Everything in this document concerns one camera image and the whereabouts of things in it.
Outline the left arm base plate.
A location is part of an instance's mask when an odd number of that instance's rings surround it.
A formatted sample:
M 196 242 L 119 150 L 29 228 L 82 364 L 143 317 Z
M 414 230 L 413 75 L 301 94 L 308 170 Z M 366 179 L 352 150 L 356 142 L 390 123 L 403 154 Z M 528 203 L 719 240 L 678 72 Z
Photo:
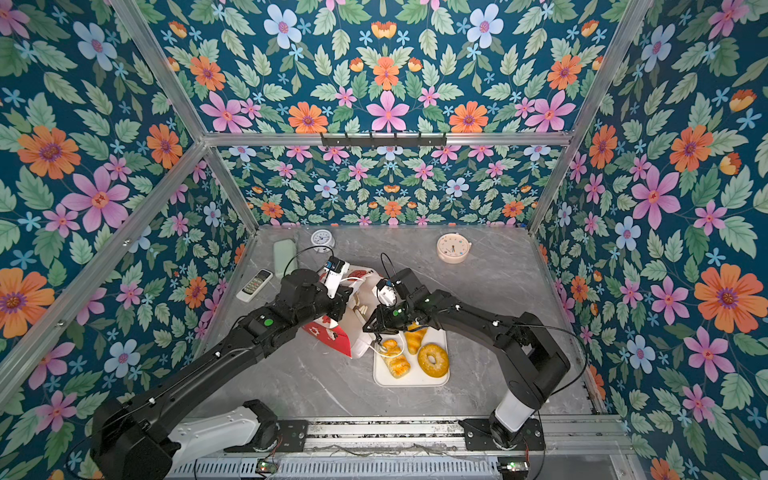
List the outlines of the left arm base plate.
M 306 420 L 277 420 L 259 427 L 253 439 L 241 446 L 225 449 L 226 453 L 297 453 L 304 450 L 308 437 Z

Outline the red white paper bag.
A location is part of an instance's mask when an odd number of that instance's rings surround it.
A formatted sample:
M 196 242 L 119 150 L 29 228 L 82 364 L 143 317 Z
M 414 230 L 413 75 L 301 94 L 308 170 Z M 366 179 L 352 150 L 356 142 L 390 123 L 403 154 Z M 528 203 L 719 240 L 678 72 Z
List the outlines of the red white paper bag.
M 362 357 L 375 340 L 375 335 L 364 332 L 363 326 L 379 306 L 375 290 L 382 279 L 371 268 L 350 266 L 336 291 L 336 298 L 348 294 L 340 319 L 334 320 L 325 315 L 304 325 L 302 329 L 346 357 Z

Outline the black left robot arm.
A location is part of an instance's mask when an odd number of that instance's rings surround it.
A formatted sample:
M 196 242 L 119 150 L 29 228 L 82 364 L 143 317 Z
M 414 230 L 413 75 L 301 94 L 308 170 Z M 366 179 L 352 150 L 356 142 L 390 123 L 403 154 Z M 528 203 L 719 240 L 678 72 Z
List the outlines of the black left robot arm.
M 209 351 L 158 387 L 121 403 L 108 400 L 93 417 L 91 458 L 106 479 L 163 479 L 174 468 L 210 453 L 247 446 L 271 451 L 279 443 L 277 417 L 260 400 L 224 414 L 193 419 L 213 393 L 292 341 L 324 316 L 343 317 L 353 294 L 331 294 L 313 270 L 284 277 L 275 299 L 236 320 Z

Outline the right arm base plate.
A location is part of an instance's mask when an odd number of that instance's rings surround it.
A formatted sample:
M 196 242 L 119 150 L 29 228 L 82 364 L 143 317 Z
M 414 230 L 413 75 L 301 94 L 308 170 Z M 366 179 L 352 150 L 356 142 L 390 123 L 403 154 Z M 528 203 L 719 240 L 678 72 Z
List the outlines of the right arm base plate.
M 528 418 L 517 431 L 508 430 L 496 419 L 466 418 L 458 422 L 464 431 L 469 451 L 544 451 L 545 437 L 541 422 Z

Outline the yellow fake croissant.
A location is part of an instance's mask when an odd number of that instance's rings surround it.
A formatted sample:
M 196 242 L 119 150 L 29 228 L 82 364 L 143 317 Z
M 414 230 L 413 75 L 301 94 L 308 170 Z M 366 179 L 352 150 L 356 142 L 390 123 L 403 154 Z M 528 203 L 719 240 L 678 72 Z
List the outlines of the yellow fake croissant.
M 417 355 L 421 348 L 423 338 L 426 335 L 428 326 L 412 324 L 406 328 L 404 337 L 408 352 L 411 355 Z

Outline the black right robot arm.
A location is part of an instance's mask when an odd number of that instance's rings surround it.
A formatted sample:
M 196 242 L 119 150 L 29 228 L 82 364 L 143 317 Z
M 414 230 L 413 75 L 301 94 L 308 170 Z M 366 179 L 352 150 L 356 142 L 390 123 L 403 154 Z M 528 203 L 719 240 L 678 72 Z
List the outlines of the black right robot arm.
M 534 314 L 506 316 L 471 306 L 447 291 L 429 290 L 410 269 L 379 282 L 374 296 L 379 304 L 363 324 L 366 333 L 429 327 L 460 334 L 496 356 L 507 392 L 489 417 L 488 435 L 502 449 L 522 440 L 525 423 L 571 369 L 549 327 Z

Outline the fake bagel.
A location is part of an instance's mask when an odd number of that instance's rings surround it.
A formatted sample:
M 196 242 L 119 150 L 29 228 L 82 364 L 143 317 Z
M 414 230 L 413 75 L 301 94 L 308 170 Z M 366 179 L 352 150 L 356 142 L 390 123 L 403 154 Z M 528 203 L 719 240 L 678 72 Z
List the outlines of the fake bagel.
M 417 353 L 422 371 L 431 378 L 441 378 L 450 369 L 450 357 L 443 347 L 430 343 L 423 345 Z

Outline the braided fake bread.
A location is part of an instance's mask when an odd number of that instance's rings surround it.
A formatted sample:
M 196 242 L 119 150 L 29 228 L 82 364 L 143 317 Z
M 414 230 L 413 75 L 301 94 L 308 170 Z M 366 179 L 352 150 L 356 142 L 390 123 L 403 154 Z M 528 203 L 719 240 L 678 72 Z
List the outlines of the braided fake bread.
M 400 379 L 410 372 L 411 364 L 397 340 L 384 340 L 380 344 L 380 355 L 393 378 Z

